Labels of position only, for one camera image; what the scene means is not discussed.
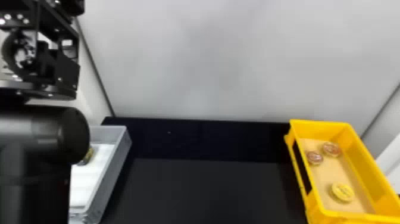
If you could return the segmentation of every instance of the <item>black tabletop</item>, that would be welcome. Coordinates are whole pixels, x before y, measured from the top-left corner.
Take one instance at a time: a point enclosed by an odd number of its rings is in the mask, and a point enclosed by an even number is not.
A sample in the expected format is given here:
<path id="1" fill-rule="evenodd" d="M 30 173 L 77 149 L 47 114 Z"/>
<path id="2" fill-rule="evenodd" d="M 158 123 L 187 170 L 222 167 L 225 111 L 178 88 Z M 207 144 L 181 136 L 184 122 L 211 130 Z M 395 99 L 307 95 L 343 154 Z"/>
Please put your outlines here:
<path id="1" fill-rule="evenodd" d="M 307 223 L 284 123 L 106 118 L 133 144 L 102 223 Z"/>

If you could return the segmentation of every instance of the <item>white wall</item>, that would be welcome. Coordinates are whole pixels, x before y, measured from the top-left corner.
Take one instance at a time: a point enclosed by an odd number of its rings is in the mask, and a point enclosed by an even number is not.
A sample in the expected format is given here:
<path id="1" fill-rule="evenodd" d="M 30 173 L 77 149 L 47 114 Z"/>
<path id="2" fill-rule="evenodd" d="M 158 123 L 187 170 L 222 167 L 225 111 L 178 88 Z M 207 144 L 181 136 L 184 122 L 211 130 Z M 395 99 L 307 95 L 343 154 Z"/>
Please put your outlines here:
<path id="1" fill-rule="evenodd" d="M 399 133 L 400 91 L 397 90 L 362 140 L 372 156 L 377 158 Z"/>
<path id="2" fill-rule="evenodd" d="M 74 101 L 51 101 L 33 99 L 29 104 L 46 104 L 76 107 L 83 114 L 91 125 L 99 125 L 105 116 L 110 116 L 110 109 L 107 106 L 105 97 L 101 91 L 95 71 L 89 61 L 88 51 L 85 49 L 82 40 L 79 49 L 79 64 L 81 65 L 79 88 L 77 98 Z"/>
<path id="3" fill-rule="evenodd" d="M 341 120 L 362 133 L 400 81 L 397 0 L 87 0 L 118 116 Z"/>

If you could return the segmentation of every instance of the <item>yellow tray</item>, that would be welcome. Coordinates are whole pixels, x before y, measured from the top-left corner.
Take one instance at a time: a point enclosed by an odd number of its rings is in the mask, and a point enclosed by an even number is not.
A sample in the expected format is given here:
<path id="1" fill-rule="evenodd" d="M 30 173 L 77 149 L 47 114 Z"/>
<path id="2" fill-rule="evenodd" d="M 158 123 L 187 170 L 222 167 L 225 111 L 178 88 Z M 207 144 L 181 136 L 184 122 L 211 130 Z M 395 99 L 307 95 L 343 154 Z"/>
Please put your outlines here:
<path id="1" fill-rule="evenodd" d="M 326 141 L 339 144 L 342 155 L 310 166 L 305 151 L 318 151 Z M 309 224 L 400 223 L 400 199 L 351 125 L 290 120 L 285 142 Z M 337 182 L 354 189 L 354 201 L 334 200 L 328 188 Z"/>

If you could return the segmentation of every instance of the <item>gold coin-like object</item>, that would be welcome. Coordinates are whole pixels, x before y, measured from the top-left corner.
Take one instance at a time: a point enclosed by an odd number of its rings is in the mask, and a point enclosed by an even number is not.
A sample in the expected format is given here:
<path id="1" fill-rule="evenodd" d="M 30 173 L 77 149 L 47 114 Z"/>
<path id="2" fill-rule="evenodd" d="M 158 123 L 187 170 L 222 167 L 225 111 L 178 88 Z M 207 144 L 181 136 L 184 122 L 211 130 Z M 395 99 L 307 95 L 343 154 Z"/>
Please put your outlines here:
<path id="1" fill-rule="evenodd" d="M 354 200 L 354 191 L 349 185 L 344 183 L 334 183 L 331 186 L 333 195 L 339 200 L 348 203 Z"/>
<path id="2" fill-rule="evenodd" d="M 333 142 L 325 142 L 322 145 L 322 151 L 331 157 L 338 157 L 342 154 L 342 150 L 338 144 Z"/>
<path id="3" fill-rule="evenodd" d="M 95 150 L 92 147 L 90 147 L 89 150 L 87 151 L 85 157 L 83 158 L 83 160 L 81 160 L 77 165 L 84 166 L 84 165 L 88 164 L 94 154 L 95 154 Z"/>

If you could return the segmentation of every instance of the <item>yellow plastic crate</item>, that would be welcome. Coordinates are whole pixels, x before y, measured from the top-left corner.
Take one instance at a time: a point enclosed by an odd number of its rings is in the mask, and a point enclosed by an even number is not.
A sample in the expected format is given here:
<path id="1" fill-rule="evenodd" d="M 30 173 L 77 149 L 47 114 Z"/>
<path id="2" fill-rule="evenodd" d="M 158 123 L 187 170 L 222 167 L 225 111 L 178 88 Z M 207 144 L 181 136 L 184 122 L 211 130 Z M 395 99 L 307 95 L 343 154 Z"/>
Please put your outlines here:
<path id="1" fill-rule="evenodd" d="M 325 197 L 320 181 L 315 177 L 316 167 L 309 166 L 304 153 L 304 139 L 331 141 L 342 149 L 342 160 L 348 163 L 354 181 L 360 185 L 359 193 L 371 206 L 372 212 L 332 210 L 323 201 Z M 303 197 L 309 224 L 336 223 L 400 223 L 400 199 L 380 171 L 363 142 L 347 123 L 290 120 L 290 131 L 285 135 L 293 168 Z"/>

